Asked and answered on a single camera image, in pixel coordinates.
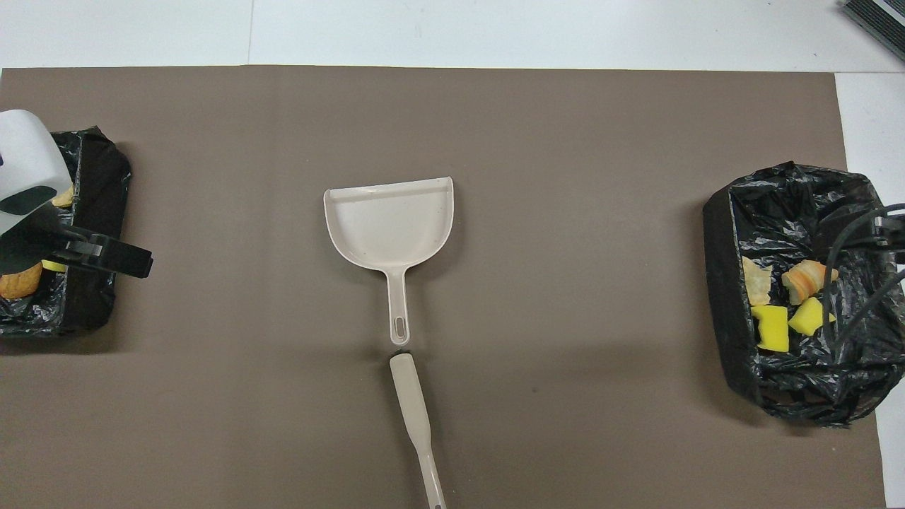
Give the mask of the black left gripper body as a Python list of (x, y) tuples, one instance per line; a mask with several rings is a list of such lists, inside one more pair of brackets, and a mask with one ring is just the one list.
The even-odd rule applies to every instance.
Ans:
[(45, 259), (62, 263), (71, 242), (79, 240), (57, 207), (42, 205), (2, 235), (1, 273), (22, 273)]

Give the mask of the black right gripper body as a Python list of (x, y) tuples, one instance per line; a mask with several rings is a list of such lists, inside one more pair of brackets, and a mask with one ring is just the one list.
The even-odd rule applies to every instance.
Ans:
[(875, 219), (876, 249), (888, 252), (896, 264), (904, 264), (903, 215), (880, 216)]

